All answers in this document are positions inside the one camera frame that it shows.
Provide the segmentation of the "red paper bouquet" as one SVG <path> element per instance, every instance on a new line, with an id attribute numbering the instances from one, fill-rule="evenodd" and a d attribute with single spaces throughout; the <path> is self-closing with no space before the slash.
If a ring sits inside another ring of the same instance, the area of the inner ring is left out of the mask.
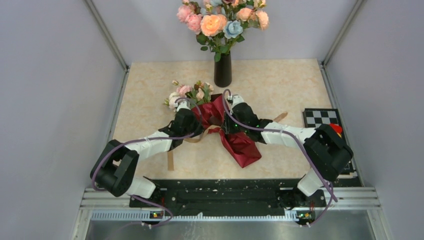
<path id="1" fill-rule="evenodd" d="M 201 121 L 203 134 L 219 134 L 223 147 L 241 168 L 247 167 L 262 157 L 254 141 L 245 133 L 226 133 L 223 97 L 221 93 L 214 94 L 214 87 L 210 83 L 197 81 L 191 86 L 174 80 L 172 84 L 176 86 L 176 90 L 169 94 L 164 104 L 171 111 L 176 112 L 177 99 L 186 97 L 193 100 L 199 109 L 194 105 L 191 105 L 190 109 Z"/>

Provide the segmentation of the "beige satin ribbon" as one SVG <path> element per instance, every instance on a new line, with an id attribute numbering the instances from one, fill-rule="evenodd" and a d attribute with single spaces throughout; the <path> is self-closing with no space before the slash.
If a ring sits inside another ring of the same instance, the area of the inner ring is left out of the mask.
<path id="1" fill-rule="evenodd" d="M 288 115 L 288 112 L 282 112 L 277 117 L 273 119 L 274 122 L 279 123 L 281 120 L 283 120 Z M 208 127 L 203 133 L 201 133 L 199 136 L 196 136 L 194 138 L 185 138 L 184 141 L 191 144 L 199 143 L 205 136 L 209 134 L 209 130 L 212 129 L 218 129 L 219 127 L 217 125 L 211 125 Z M 173 150 L 167 152 L 167 170 L 168 171 L 174 171 L 174 153 Z"/>

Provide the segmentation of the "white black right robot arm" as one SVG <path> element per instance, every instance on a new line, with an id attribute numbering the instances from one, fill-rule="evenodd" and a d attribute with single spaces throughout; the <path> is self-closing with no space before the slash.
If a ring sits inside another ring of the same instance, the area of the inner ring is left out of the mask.
<path id="1" fill-rule="evenodd" d="M 333 183 L 354 153 L 340 134 L 340 127 L 321 124 L 319 127 L 293 127 L 270 119 L 260 119 L 245 102 L 229 106 L 223 104 L 225 126 L 231 133 L 244 133 L 250 140 L 266 145 L 282 145 L 297 148 L 309 162 L 310 170 L 297 183 L 293 200 L 299 206 L 307 206 L 314 193 L 325 187 L 331 196 Z"/>

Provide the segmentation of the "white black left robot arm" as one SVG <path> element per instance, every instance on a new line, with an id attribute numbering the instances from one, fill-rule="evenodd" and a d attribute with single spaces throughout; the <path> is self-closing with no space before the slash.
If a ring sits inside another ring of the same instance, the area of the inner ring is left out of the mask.
<path id="1" fill-rule="evenodd" d="M 128 142 L 109 141 L 90 172 L 92 185 L 115 197 L 135 195 L 149 207 L 160 202 L 157 186 L 145 177 L 135 175 L 138 164 L 161 153 L 179 147 L 185 138 L 194 138 L 203 127 L 194 111 L 182 108 L 174 120 L 153 134 Z"/>

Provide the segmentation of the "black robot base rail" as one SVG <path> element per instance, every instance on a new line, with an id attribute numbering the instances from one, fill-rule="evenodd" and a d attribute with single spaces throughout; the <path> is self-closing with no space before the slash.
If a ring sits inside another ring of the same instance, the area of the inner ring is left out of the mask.
<path id="1" fill-rule="evenodd" d="M 298 179 L 155 179 L 150 202 L 174 216 L 282 216 L 289 210 L 325 207 L 323 190 L 305 196 Z"/>

